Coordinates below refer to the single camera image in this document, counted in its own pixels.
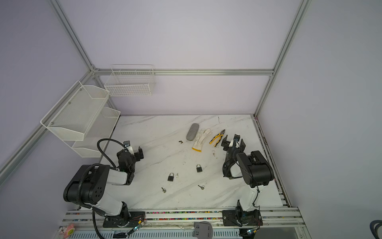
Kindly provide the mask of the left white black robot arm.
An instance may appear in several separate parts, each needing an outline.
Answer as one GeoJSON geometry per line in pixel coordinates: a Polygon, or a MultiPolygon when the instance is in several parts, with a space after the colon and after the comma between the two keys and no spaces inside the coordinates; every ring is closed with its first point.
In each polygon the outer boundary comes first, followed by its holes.
{"type": "Polygon", "coordinates": [[[63,199],[80,207],[91,209],[95,214],[101,216],[121,217],[128,220],[130,213],[127,204],[107,193],[106,187],[107,185],[126,186],[132,183],[135,176],[135,165],[144,158],[143,149],[138,147],[138,150],[134,151],[129,140],[120,142],[111,138],[98,140],[96,146],[110,164],[82,165],[64,189],[63,199]],[[118,165],[100,147],[104,141],[115,142],[122,147],[122,150],[116,154],[118,165]]]}

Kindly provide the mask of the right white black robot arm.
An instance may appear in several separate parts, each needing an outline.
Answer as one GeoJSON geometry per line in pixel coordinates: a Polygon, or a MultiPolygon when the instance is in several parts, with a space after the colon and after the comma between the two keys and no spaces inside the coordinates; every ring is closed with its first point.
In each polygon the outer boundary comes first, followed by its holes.
{"type": "Polygon", "coordinates": [[[223,176],[230,180],[243,179],[249,186],[249,191],[243,193],[235,207],[236,221],[246,224],[253,218],[259,218],[267,187],[275,179],[274,171],[260,151],[252,151],[250,154],[244,152],[246,144],[239,135],[230,141],[225,137],[221,146],[226,152],[223,176]]]}

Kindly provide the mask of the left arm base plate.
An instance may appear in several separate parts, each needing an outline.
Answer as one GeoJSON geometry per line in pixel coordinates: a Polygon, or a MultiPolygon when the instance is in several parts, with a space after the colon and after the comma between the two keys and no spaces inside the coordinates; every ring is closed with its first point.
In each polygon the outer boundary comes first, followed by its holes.
{"type": "Polygon", "coordinates": [[[141,221],[145,220],[144,211],[129,212],[127,218],[123,216],[106,216],[103,222],[103,228],[134,228],[141,221]]]}

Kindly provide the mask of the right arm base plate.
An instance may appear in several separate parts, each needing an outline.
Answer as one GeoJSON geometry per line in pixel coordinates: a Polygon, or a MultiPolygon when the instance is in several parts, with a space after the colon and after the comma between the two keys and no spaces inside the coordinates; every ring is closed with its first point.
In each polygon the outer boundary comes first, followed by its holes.
{"type": "Polygon", "coordinates": [[[224,226],[262,226],[263,220],[259,210],[250,212],[237,212],[235,210],[223,210],[223,225],[224,226]]]}

